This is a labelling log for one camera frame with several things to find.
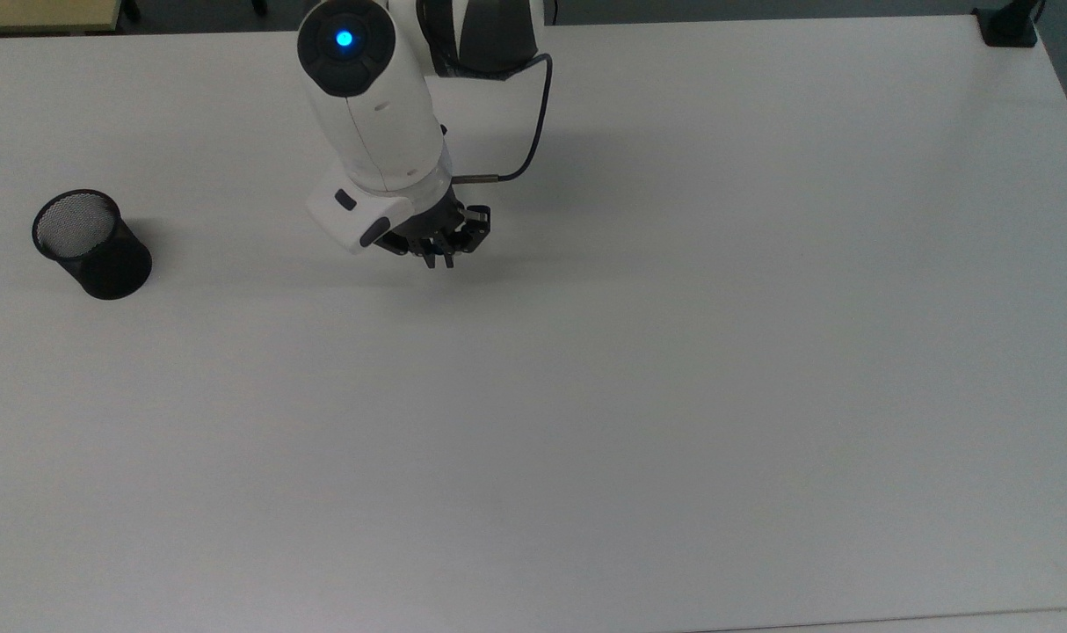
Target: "black cable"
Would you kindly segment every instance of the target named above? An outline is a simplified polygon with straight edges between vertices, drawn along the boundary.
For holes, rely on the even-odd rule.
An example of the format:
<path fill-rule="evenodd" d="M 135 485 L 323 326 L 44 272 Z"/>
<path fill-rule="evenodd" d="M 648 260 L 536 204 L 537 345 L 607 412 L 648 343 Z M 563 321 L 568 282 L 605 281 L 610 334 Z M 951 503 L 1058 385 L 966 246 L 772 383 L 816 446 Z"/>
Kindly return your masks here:
<path fill-rule="evenodd" d="M 538 141 L 541 140 L 541 126 L 545 125 L 545 110 L 546 106 L 550 105 L 550 85 L 553 83 L 553 58 L 548 52 L 542 52 L 541 56 L 537 56 L 526 65 L 522 67 L 522 72 L 534 67 L 539 62 L 545 62 L 545 88 L 541 90 L 541 112 L 537 115 L 537 129 L 534 131 L 534 142 L 530 143 L 530 151 L 526 155 L 526 160 L 522 162 L 522 165 L 517 168 L 516 172 L 507 173 L 505 176 L 498 176 L 497 173 L 475 173 L 475 175 L 469 176 L 453 176 L 451 178 L 452 185 L 469 185 L 478 183 L 506 183 L 508 180 L 513 180 L 514 177 L 519 177 L 522 173 L 526 172 L 530 163 L 534 162 L 534 155 L 537 153 Z"/>

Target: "robotic arm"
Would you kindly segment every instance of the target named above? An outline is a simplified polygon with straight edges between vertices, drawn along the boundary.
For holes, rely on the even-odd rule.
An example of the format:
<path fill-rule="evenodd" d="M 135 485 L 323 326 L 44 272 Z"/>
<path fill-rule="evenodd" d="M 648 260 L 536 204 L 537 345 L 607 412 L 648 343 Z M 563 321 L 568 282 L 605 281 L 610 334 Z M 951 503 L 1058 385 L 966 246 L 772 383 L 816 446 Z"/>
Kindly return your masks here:
<path fill-rule="evenodd" d="M 336 149 L 307 208 L 350 252 L 370 246 L 436 256 L 452 268 L 491 230 L 485 206 L 462 205 L 453 184 L 513 179 L 541 136 L 551 59 L 537 56 L 538 0 L 325 0 L 298 31 L 298 57 L 321 129 Z M 508 176 L 453 177 L 425 75 L 505 80 L 546 62 L 529 156 Z"/>

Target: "white tabletop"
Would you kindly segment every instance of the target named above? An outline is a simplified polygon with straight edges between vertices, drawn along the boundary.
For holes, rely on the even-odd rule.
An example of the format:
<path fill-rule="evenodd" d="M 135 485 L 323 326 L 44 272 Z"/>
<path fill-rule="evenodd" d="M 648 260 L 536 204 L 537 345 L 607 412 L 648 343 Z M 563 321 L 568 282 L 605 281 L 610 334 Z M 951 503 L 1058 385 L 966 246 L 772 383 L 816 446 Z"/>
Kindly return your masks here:
<path fill-rule="evenodd" d="M 554 28 L 453 270 L 348 256 L 292 35 L 0 41 L 0 631 L 1067 607 L 1067 102 L 972 17 Z M 432 83 L 458 172 L 539 69 Z M 122 301 L 30 242 L 115 197 Z"/>

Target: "mesh pen cup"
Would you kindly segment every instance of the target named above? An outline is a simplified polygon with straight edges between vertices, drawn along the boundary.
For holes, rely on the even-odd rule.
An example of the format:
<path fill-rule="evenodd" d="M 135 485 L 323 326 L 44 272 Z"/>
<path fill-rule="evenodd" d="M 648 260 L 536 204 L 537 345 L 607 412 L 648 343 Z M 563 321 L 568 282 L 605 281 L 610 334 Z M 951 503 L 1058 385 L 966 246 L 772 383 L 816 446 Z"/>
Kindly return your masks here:
<path fill-rule="evenodd" d="M 37 212 L 32 237 L 96 299 L 127 297 L 152 273 L 152 253 L 102 192 L 76 189 L 53 197 Z"/>

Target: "floor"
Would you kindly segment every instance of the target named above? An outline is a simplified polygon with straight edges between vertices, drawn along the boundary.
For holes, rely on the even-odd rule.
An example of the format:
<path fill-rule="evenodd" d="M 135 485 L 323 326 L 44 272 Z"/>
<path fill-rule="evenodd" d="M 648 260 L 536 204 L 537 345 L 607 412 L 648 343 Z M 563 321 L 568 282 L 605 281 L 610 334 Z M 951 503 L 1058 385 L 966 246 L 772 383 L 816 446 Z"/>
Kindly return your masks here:
<path fill-rule="evenodd" d="M 137 0 L 142 17 L 121 17 L 121 32 L 292 31 L 316 0 L 268 0 L 268 15 L 250 0 Z M 975 5 L 1005 0 L 557 0 L 558 19 L 569 23 L 966 15 Z M 553 0 L 546 0 L 546 15 Z M 1067 0 L 1048 0 L 1039 31 L 1067 95 Z"/>

